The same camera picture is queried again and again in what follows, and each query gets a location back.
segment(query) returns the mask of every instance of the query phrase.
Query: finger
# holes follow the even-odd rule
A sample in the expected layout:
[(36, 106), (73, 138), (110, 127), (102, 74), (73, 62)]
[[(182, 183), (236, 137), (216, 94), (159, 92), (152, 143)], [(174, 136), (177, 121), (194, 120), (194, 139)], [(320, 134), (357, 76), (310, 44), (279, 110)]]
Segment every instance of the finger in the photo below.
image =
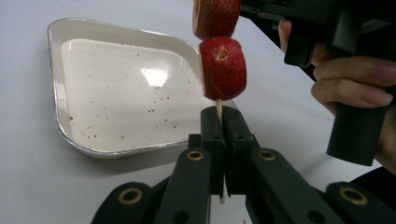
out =
[(326, 107), (330, 112), (332, 112), (333, 115), (337, 114), (337, 103), (335, 102), (328, 102), (328, 103), (322, 103), (324, 107)]
[(339, 54), (327, 50), (324, 43), (318, 42), (315, 45), (314, 52), (312, 53), (311, 63), (314, 66), (318, 66), (322, 62), (326, 62), (338, 57), (340, 57)]
[(289, 37), (291, 32), (291, 22), (285, 19), (279, 21), (278, 33), (280, 39), (280, 48), (283, 52), (286, 52), (289, 43)]
[(379, 138), (378, 151), (375, 159), (378, 160), (387, 170), (396, 175), (396, 105), (390, 106), (385, 115)]
[(389, 105), (393, 99), (391, 94), (381, 88), (360, 84), (345, 78), (318, 81), (312, 86), (311, 93), (326, 107), (329, 104), (340, 102), (355, 107), (375, 108)]
[(346, 78), (359, 83), (389, 87), (396, 84), (396, 63), (355, 56), (320, 63), (314, 70), (316, 80)]

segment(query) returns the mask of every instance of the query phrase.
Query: red strawberry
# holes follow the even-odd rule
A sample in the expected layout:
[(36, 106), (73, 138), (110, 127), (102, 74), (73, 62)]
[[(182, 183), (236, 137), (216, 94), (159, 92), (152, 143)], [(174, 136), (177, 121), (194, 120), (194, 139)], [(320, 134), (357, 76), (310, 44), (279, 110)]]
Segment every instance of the red strawberry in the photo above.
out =
[(241, 14), (241, 0), (194, 0), (192, 30), (201, 40), (231, 37)]
[(217, 36), (199, 45), (204, 95), (210, 100), (231, 100), (247, 86), (247, 68), (238, 41)]

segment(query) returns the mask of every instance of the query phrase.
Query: white surface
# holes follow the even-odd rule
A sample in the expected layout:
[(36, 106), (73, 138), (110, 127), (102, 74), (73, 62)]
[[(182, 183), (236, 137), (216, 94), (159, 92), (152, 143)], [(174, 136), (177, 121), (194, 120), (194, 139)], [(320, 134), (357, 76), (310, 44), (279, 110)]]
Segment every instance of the white surface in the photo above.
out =
[[(176, 151), (99, 161), (77, 152), (54, 123), (47, 27), (62, 18), (97, 20), (173, 35), (195, 48), (191, 0), (0, 2), (0, 223), (89, 223), (116, 186), (155, 185)], [(332, 116), (310, 95), (312, 81), (251, 21), (233, 36), (247, 60), (246, 91), (235, 99), (262, 147), (280, 151), (314, 187), (373, 167), (326, 156)], [(212, 223), (249, 223), (243, 197), (212, 203)]]

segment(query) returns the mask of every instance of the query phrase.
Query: wooden skewer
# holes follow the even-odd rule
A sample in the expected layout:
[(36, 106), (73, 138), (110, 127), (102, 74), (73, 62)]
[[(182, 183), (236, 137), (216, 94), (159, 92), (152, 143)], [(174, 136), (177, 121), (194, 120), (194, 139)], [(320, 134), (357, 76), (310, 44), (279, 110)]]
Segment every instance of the wooden skewer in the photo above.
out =
[(219, 122), (220, 122), (220, 126), (222, 127), (222, 101), (221, 100), (216, 101), (216, 109), (218, 110)]
[[(218, 110), (218, 117), (219, 117), (219, 122), (220, 122), (220, 126), (222, 127), (222, 101), (221, 100), (217, 100), (216, 101), (216, 109)], [(220, 195), (220, 204), (225, 204), (225, 186), (222, 195)]]

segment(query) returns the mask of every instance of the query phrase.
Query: metal tray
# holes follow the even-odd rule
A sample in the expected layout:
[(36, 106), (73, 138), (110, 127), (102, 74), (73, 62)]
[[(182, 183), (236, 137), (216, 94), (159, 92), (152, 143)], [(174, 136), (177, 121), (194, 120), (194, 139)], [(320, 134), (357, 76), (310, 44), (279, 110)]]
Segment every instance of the metal tray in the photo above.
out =
[(56, 125), (93, 158), (186, 147), (214, 105), (197, 50), (169, 35), (63, 19), (49, 26), (49, 52)]

